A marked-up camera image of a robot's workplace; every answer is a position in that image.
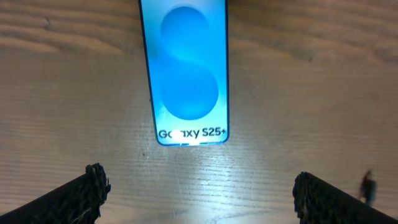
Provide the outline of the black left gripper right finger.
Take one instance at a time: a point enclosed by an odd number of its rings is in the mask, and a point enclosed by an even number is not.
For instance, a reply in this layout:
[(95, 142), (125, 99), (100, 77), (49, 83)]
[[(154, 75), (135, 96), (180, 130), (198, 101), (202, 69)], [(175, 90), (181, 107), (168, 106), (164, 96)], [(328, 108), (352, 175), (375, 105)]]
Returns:
[(309, 172), (295, 178), (294, 210), (300, 224), (397, 224), (397, 219), (372, 208), (377, 183), (365, 173), (355, 198)]

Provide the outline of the blue Samsung Galaxy smartphone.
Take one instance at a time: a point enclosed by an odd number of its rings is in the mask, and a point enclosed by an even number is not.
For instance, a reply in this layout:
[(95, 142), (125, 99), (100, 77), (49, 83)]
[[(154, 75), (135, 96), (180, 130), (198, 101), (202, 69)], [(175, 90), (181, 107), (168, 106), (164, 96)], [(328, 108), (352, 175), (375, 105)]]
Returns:
[(155, 137), (163, 146), (229, 139), (227, 0), (140, 0)]

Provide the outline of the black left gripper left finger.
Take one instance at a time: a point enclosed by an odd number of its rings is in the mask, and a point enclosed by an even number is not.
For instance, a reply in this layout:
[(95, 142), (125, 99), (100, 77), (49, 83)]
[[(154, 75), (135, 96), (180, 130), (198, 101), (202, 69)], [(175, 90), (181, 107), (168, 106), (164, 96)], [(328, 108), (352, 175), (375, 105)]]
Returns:
[(109, 179), (99, 163), (88, 165), (85, 173), (55, 190), (1, 215), (8, 224), (94, 224), (111, 191)]

